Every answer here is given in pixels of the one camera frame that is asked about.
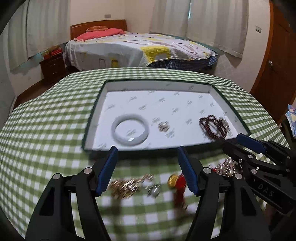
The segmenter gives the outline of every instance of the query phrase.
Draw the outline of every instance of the light switch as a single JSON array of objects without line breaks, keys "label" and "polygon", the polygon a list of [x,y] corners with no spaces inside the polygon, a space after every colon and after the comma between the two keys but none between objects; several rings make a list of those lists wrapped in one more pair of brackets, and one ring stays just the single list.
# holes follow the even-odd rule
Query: light switch
[{"label": "light switch", "polygon": [[261,33],[261,30],[262,30],[262,28],[256,26],[256,31],[257,31],[257,32]]}]

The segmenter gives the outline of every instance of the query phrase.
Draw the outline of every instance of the tray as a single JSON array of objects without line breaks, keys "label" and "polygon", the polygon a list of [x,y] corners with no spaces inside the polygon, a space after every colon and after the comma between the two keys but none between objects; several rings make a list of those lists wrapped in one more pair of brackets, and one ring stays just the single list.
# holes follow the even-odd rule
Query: tray
[{"label": "tray", "polygon": [[[136,146],[125,146],[112,137],[111,125],[124,114],[138,114],[147,120],[149,135]],[[208,115],[223,117],[229,123],[226,139],[239,133],[250,135],[241,117],[214,85],[172,80],[112,80],[102,86],[89,117],[83,138],[84,150],[119,151],[175,150],[179,146],[198,147],[211,144],[199,125]],[[158,124],[168,121],[170,129],[160,132]],[[122,137],[137,137],[144,127],[135,120],[116,128]]]}]

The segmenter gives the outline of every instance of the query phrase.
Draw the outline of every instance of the blue gripper pad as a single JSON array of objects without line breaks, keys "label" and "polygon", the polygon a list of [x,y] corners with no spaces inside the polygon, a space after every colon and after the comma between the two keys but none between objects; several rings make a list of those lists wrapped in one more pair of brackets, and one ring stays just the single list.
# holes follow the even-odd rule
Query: blue gripper pad
[{"label": "blue gripper pad", "polygon": [[257,154],[265,153],[266,151],[263,143],[251,137],[245,136],[244,134],[237,135],[237,143],[256,152]]},{"label": "blue gripper pad", "polygon": [[184,150],[184,147],[180,146],[178,148],[178,162],[187,182],[188,189],[193,192],[194,195],[198,194],[198,177],[195,174]]},{"label": "blue gripper pad", "polygon": [[112,148],[113,150],[109,155],[104,167],[102,168],[101,173],[98,176],[98,185],[96,187],[96,193],[99,196],[101,196],[101,194],[107,190],[111,176],[118,161],[118,149],[116,147]]}]

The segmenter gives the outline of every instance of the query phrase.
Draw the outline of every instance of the wooden door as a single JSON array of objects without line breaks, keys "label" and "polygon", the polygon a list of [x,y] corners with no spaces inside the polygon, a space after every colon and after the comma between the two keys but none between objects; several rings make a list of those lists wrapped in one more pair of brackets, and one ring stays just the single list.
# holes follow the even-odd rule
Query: wooden door
[{"label": "wooden door", "polygon": [[272,41],[268,58],[262,66],[264,71],[251,90],[251,94],[269,112],[279,124],[287,105],[292,104],[296,97],[296,37],[282,12],[273,7]]}]

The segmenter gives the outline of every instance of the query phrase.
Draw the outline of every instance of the door handle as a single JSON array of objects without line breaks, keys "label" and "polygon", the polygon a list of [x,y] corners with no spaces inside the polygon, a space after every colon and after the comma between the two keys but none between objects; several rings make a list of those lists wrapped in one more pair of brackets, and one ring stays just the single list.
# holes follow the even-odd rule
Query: door handle
[{"label": "door handle", "polygon": [[273,65],[274,65],[274,64],[273,64],[273,62],[272,62],[271,60],[270,60],[270,61],[268,61],[268,64],[269,64],[269,67],[270,67],[270,68],[272,68],[272,67],[273,67]]}]

